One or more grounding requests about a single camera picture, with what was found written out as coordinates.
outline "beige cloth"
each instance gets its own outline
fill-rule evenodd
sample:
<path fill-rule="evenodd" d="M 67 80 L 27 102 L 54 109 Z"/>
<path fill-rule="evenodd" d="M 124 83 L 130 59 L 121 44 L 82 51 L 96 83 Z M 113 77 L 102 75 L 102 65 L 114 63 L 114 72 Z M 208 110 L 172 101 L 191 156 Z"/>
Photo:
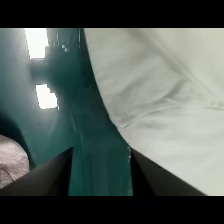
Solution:
<path fill-rule="evenodd" d="M 0 135 L 0 188 L 29 172 L 26 152 L 15 141 Z"/>
<path fill-rule="evenodd" d="M 224 29 L 85 29 L 126 142 L 207 195 L 224 195 Z"/>

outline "white fabric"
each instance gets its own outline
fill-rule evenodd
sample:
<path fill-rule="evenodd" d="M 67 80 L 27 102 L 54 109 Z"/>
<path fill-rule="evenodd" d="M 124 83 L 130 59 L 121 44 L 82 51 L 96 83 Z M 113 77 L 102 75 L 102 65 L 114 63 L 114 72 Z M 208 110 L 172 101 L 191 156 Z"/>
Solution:
<path fill-rule="evenodd" d="M 94 75 L 127 143 L 224 195 L 224 29 L 85 29 Z"/>

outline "dark green floor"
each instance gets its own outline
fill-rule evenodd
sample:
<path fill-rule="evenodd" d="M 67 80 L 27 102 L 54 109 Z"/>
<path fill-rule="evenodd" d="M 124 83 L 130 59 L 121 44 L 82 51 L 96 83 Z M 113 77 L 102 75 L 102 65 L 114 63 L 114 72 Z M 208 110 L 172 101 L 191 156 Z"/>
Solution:
<path fill-rule="evenodd" d="M 0 114 L 19 127 L 34 166 L 74 147 L 70 195 L 132 195 L 128 147 L 109 120 L 80 33 L 48 78 L 59 110 L 41 110 L 24 30 L 0 29 Z"/>

